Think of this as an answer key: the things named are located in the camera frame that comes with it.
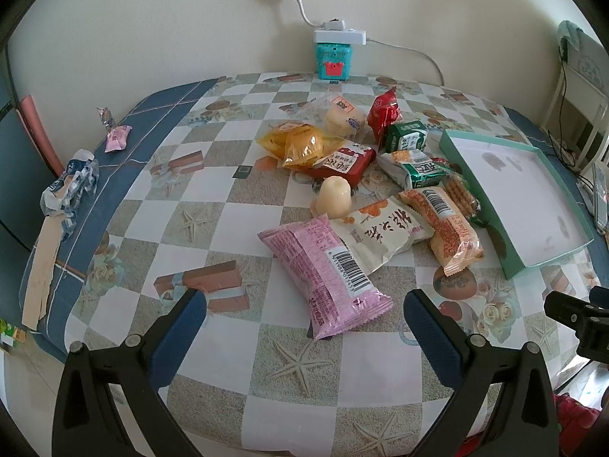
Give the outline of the orange biscuit packet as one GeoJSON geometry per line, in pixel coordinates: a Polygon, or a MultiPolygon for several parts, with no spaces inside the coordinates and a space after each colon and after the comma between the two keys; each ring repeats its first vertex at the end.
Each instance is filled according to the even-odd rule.
{"type": "Polygon", "coordinates": [[[484,257],[478,234],[441,187],[404,190],[397,198],[434,229],[428,246],[444,275],[456,275],[484,257]]]}

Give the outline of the pink snack bag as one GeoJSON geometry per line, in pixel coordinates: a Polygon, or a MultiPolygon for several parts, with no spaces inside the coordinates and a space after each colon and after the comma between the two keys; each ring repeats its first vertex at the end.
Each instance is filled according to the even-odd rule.
{"type": "Polygon", "coordinates": [[[325,216],[258,233],[308,304],[313,339],[327,339],[386,314],[393,299],[362,271],[325,216]]]}

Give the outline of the green white cracker packet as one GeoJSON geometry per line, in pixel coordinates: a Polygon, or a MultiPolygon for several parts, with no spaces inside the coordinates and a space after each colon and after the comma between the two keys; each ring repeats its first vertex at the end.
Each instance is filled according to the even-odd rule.
{"type": "Polygon", "coordinates": [[[377,157],[381,169],[403,190],[436,186],[446,172],[420,150],[394,151],[377,157]]]}

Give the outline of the white chinese-text snack bag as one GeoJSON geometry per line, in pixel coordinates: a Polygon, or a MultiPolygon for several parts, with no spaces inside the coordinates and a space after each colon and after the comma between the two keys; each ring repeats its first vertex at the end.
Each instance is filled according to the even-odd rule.
{"type": "Polygon", "coordinates": [[[397,197],[389,197],[329,222],[366,275],[414,243],[429,240],[431,225],[397,197]]]}

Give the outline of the green mung biscuit pack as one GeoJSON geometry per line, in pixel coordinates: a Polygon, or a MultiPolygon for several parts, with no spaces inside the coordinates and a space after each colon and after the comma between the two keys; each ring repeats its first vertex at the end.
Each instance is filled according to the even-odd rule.
{"type": "Polygon", "coordinates": [[[384,148],[387,153],[395,151],[422,151],[426,144],[427,129],[420,121],[398,122],[386,130],[384,148]]]}

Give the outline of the cream jelly cup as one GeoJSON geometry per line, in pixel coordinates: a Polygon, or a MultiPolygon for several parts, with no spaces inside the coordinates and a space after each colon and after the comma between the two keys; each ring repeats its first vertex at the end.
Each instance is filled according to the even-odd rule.
{"type": "Polygon", "coordinates": [[[321,185],[312,204],[314,216],[327,215],[330,219],[345,217],[351,211],[351,186],[342,176],[329,176],[321,185]]]}

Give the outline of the red foil snack bag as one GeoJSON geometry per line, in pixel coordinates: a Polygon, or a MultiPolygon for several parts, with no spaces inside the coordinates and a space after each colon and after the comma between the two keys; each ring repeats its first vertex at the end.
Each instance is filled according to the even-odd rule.
{"type": "Polygon", "coordinates": [[[392,87],[376,97],[368,112],[367,125],[373,131],[379,147],[383,145],[387,128],[402,117],[400,105],[397,103],[396,87],[392,87]]]}

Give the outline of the bun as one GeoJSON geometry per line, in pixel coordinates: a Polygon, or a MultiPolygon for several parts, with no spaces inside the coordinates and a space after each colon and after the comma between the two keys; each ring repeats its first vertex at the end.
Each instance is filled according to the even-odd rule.
{"type": "Polygon", "coordinates": [[[367,120],[358,106],[335,93],[326,93],[306,102],[294,116],[348,141],[354,141],[367,120]]]}

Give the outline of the yellow soft bread bag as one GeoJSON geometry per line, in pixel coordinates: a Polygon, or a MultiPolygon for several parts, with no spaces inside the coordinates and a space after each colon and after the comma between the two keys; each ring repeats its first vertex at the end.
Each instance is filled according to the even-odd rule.
{"type": "Polygon", "coordinates": [[[290,169],[310,168],[339,150],[345,138],[306,123],[284,122],[271,128],[257,144],[290,169]]]}

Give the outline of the round cookie clear packet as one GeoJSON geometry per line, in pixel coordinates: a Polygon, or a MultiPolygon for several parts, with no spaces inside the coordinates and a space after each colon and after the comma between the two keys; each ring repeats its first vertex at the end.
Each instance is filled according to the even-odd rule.
{"type": "Polygon", "coordinates": [[[481,224],[481,205],[478,199],[470,191],[469,185],[464,177],[448,167],[443,167],[441,186],[455,203],[459,211],[466,217],[467,221],[481,224]]]}

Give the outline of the teal shallow tray box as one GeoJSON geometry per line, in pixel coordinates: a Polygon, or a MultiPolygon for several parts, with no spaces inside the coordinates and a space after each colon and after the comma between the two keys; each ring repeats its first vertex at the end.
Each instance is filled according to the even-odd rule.
{"type": "Polygon", "coordinates": [[[586,248],[593,228],[567,185],[536,147],[500,137],[447,130],[440,139],[481,204],[506,278],[586,248]]]}

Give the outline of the smartphone on stand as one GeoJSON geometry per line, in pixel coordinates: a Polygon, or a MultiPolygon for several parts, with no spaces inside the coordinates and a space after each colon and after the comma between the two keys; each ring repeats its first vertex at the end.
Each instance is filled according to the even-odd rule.
{"type": "Polygon", "coordinates": [[[605,233],[608,230],[608,189],[603,166],[593,163],[593,215],[596,230],[605,233]]]}

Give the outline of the torn cardboard strip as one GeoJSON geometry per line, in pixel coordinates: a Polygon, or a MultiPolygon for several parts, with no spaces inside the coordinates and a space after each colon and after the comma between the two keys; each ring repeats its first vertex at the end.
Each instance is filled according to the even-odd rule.
{"type": "Polygon", "coordinates": [[[30,330],[36,330],[39,321],[46,314],[64,219],[64,215],[46,217],[38,235],[22,314],[22,322],[30,330]]]}

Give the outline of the patterned checkered tablecloth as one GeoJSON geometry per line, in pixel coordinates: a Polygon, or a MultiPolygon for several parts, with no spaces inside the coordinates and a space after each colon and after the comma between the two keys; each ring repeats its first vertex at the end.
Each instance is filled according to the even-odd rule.
{"type": "Polygon", "coordinates": [[[312,74],[241,74],[155,93],[126,116],[125,150],[97,150],[99,176],[55,252],[36,336],[62,356],[145,331],[197,288],[207,316],[168,389],[193,434],[238,448],[297,456],[393,456],[409,450],[449,392],[412,339],[402,307],[421,288],[465,332],[491,344],[539,345],[554,384],[577,363],[575,335],[549,319],[551,290],[584,298],[607,278],[581,205],[525,226],[511,246],[498,225],[459,227],[481,258],[443,266],[447,191],[412,205],[363,128],[322,165],[358,172],[349,214],[321,223],[316,172],[284,166],[263,137],[297,122],[321,126],[322,104],[369,110],[393,91],[403,119],[425,128],[425,153],[447,160],[444,133],[483,141],[483,165],[546,188],[541,156],[496,102],[445,87],[312,74]]]}

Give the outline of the crumpled blue white wrapper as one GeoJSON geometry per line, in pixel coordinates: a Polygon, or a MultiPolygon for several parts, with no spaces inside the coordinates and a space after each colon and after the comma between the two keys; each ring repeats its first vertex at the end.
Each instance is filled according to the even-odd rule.
{"type": "Polygon", "coordinates": [[[85,196],[93,197],[97,191],[99,164],[88,150],[78,150],[66,168],[41,193],[40,208],[46,217],[62,217],[62,240],[74,232],[77,212],[85,196]]]}

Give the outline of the red white snack box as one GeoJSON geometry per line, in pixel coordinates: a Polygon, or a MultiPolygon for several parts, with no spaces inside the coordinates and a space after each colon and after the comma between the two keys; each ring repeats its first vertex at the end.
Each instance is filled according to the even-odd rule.
{"type": "Polygon", "coordinates": [[[361,181],[365,169],[376,158],[377,151],[369,145],[346,141],[335,152],[303,172],[313,179],[327,179],[329,176],[340,176],[352,188],[361,181]]]}

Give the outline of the small pink sachet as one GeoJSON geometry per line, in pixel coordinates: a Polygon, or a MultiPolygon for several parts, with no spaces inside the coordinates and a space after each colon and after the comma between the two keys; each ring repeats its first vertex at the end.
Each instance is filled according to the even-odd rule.
{"type": "Polygon", "coordinates": [[[132,130],[129,125],[114,126],[106,134],[105,152],[120,152],[127,147],[128,136],[132,130]]]}

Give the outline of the silver wrapped candy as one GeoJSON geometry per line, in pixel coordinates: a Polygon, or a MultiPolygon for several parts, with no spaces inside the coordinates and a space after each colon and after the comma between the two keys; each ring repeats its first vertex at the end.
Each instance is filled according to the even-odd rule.
{"type": "Polygon", "coordinates": [[[98,116],[100,118],[100,122],[101,122],[102,126],[107,131],[110,131],[113,128],[115,128],[116,122],[113,119],[112,113],[110,112],[110,110],[107,107],[99,107],[97,109],[97,112],[98,112],[98,116]]]}

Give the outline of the teal cube toy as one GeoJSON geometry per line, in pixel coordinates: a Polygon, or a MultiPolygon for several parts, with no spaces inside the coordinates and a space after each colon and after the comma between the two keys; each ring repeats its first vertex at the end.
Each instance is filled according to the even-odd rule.
{"type": "Polygon", "coordinates": [[[317,73],[321,80],[348,80],[353,53],[351,45],[319,42],[315,52],[317,73]]]}

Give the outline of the white power strip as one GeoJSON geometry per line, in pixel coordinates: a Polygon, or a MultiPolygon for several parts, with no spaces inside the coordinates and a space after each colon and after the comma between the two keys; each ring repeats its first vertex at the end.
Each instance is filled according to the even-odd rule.
{"type": "Polygon", "coordinates": [[[366,45],[367,34],[364,30],[349,29],[344,20],[324,22],[314,30],[314,42],[338,43],[339,45],[366,45]]]}

